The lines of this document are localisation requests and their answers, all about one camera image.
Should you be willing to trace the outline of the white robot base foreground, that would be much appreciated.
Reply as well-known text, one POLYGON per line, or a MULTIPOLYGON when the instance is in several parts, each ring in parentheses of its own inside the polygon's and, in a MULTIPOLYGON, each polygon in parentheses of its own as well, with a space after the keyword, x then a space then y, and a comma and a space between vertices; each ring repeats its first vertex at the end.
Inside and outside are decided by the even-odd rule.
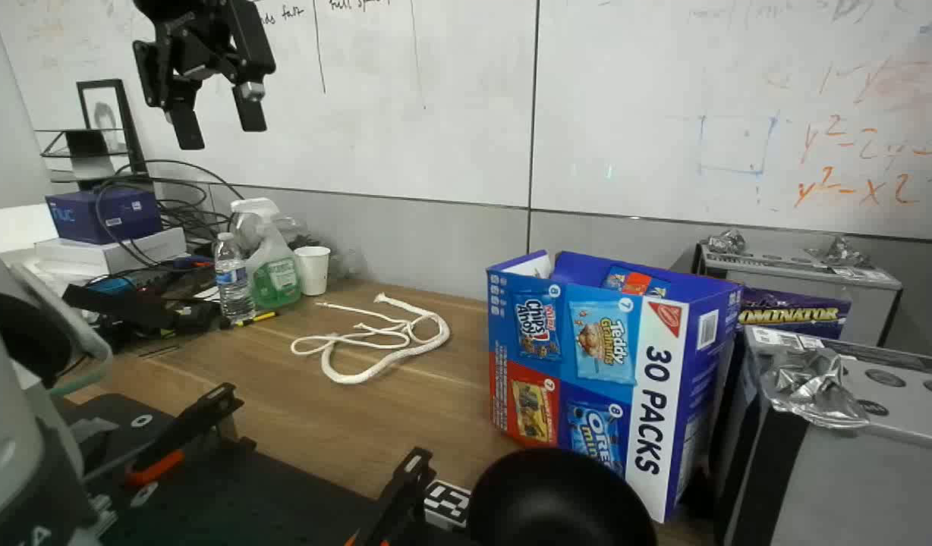
POLYGON ((0 546, 99 546, 107 516, 54 391, 93 381, 112 349, 25 264, 0 259, 0 546))

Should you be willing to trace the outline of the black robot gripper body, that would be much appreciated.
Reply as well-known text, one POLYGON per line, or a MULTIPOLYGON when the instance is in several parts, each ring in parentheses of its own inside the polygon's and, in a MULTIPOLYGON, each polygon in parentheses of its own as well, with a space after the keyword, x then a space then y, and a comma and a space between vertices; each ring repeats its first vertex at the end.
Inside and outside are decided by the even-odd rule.
POLYGON ((264 98, 276 60, 252 0, 134 0, 134 8, 155 27, 153 43, 134 43, 148 106, 191 102, 211 75, 224 75, 236 102, 264 98))

